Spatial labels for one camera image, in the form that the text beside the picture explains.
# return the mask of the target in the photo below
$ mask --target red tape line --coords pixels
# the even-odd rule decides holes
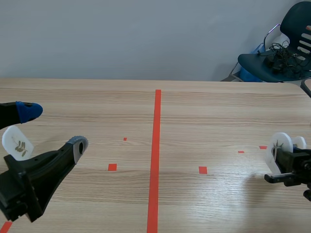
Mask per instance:
[[[12,225],[12,222],[5,222],[4,225],[2,226],[1,230],[0,230],[0,233],[7,233],[10,229]]]
[[[158,227],[160,122],[161,90],[155,90],[155,112],[151,147],[147,233],[157,233]]]

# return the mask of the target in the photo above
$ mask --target wooden table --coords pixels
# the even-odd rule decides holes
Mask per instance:
[[[311,99],[298,86],[0,79],[1,102],[37,102],[44,108],[37,120],[18,125],[36,155],[60,148],[74,135],[89,139],[45,214],[34,223],[22,216],[9,233],[147,232],[156,89],[161,90],[158,220],[152,214],[149,220],[158,221],[159,233],[310,230],[306,186],[267,183],[265,150],[259,149],[275,132],[311,142]],[[0,153],[6,155],[2,147]],[[109,164],[117,164],[117,171],[108,171]],[[208,175],[199,174],[199,166],[207,166]],[[2,160],[0,172],[6,169]]]

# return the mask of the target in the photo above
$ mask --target chair backrest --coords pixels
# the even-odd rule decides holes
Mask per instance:
[[[284,17],[280,30],[290,39],[291,52],[311,59],[311,53],[307,54],[311,51],[311,2],[295,4]]]

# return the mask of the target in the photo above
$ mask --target white disc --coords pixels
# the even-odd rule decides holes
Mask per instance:
[[[29,159],[34,150],[34,146],[31,142],[19,128],[14,125],[7,128],[4,132],[2,136],[2,145],[6,152],[18,161]]]
[[[292,138],[292,142],[295,147],[299,149],[306,149],[307,148],[307,143],[306,140],[303,137],[297,136]]]
[[[274,146],[281,147],[283,151],[293,152],[293,143],[291,138],[286,133],[275,133],[267,147],[265,162],[273,174],[281,174],[280,169],[276,165],[275,158],[273,155]]]

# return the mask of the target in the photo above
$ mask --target blue bag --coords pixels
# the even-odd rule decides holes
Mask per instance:
[[[265,52],[263,43],[261,43],[254,51],[252,51],[251,54],[256,54],[258,50],[259,52]],[[244,82],[262,82],[262,80],[252,75],[243,67],[241,67],[240,70],[240,79],[242,79]]]

